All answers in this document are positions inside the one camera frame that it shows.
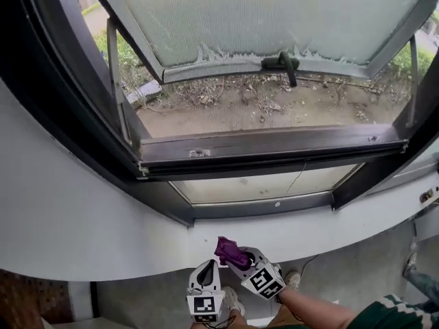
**frosted window pane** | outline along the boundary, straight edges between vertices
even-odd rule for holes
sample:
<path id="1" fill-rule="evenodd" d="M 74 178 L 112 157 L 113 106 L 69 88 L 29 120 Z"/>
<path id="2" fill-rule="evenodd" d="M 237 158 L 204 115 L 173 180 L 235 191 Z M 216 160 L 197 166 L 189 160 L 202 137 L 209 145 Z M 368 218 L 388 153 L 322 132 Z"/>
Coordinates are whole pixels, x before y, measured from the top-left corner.
<path id="1" fill-rule="evenodd" d="M 252 177 L 174 182 L 193 204 L 251 201 L 331 190 L 355 165 Z"/>
<path id="2" fill-rule="evenodd" d="M 368 64 L 418 0 L 119 0 L 165 67 L 281 50 Z"/>

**green shirt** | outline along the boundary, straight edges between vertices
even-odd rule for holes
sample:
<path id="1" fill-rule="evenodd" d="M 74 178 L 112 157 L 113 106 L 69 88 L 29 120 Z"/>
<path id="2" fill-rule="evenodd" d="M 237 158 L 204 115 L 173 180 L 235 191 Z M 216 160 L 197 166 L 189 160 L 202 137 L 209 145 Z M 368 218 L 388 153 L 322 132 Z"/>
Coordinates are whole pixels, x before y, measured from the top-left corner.
<path id="1" fill-rule="evenodd" d="M 363 310 L 349 324 L 348 329 L 430 329 L 433 324 L 430 314 L 406 304 L 395 295 L 388 295 Z M 308 329 L 306 326 L 283 328 Z"/>

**cable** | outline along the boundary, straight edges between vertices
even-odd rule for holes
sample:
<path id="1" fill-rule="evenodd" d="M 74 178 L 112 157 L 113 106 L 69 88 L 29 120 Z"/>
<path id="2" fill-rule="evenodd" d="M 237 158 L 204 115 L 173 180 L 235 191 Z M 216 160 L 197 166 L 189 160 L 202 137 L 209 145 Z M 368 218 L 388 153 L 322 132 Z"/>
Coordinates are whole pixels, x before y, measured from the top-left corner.
<path id="1" fill-rule="evenodd" d="M 296 180 L 299 179 L 299 177 L 302 175 L 302 173 L 303 173 L 303 171 L 305 170 L 305 167 L 306 167 L 306 166 L 307 166 L 307 163 L 305 163 L 305 164 L 303 165 L 302 171 L 300 171 L 300 173 L 299 173 L 299 175 L 296 177 L 296 179 L 293 180 L 293 182 L 292 182 L 291 185 L 289 186 L 287 192 L 286 192 L 285 194 L 283 194 L 284 196 L 285 196 L 286 194 L 288 194 L 288 191 L 290 190 L 290 188 L 294 185 L 294 183 L 296 182 Z"/>
<path id="2" fill-rule="evenodd" d="M 318 254 L 318 255 L 315 255 L 311 260 L 308 260 L 306 263 L 305 263 L 305 265 L 303 266 L 303 268 L 302 268 L 302 271 L 301 271 L 301 273 L 300 273 L 300 279 L 302 279 L 302 277 L 303 277 L 303 274 L 304 274 L 304 272 L 305 272 L 305 269 L 307 268 L 307 266 L 309 265 L 309 263 L 311 263 L 312 261 L 314 261 L 317 257 L 319 257 L 321 254 Z"/>

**purple cloth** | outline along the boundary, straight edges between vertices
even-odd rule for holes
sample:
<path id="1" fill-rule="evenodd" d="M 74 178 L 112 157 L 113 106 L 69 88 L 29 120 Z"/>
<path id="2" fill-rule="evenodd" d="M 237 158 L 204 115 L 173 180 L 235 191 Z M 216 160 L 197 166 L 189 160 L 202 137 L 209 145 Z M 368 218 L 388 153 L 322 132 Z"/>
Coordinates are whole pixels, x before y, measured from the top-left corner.
<path id="1" fill-rule="evenodd" d="M 222 265 L 226 265 L 226 261 L 228 261 L 242 271 L 247 271 L 252 266 L 250 257 L 238 248 L 236 241 L 228 240 L 223 236 L 218 237 L 215 255 L 219 257 Z"/>

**dirt ground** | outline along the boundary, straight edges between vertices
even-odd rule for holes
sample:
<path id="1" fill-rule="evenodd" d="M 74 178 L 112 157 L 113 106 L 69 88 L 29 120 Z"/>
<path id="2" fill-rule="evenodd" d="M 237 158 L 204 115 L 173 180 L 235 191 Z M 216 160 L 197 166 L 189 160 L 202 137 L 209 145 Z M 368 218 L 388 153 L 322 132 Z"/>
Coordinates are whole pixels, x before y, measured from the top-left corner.
<path id="1" fill-rule="evenodd" d="M 153 137 L 391 123 L 410 99 L 408 84 L 388 75 L 368 82 L 305 75 L 290 88 L 286 75 L 229 76 L 166 85 L 137 113 Z"/>

